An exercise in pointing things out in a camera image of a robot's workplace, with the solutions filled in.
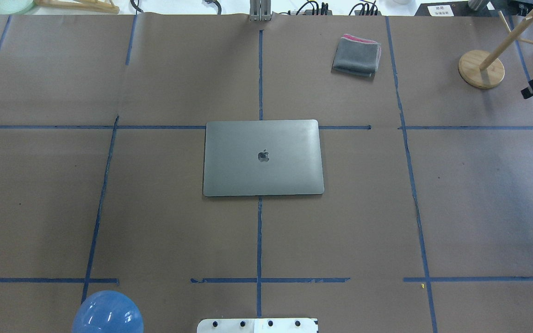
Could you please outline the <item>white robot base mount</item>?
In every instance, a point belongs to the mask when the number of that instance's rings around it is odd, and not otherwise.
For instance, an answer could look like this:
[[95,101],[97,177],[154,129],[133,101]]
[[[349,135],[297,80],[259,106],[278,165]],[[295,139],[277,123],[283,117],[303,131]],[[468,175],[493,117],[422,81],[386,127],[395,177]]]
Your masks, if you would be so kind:
[[197,326],[198,333],[318,333],[312,318],[233,318],[206,319]]

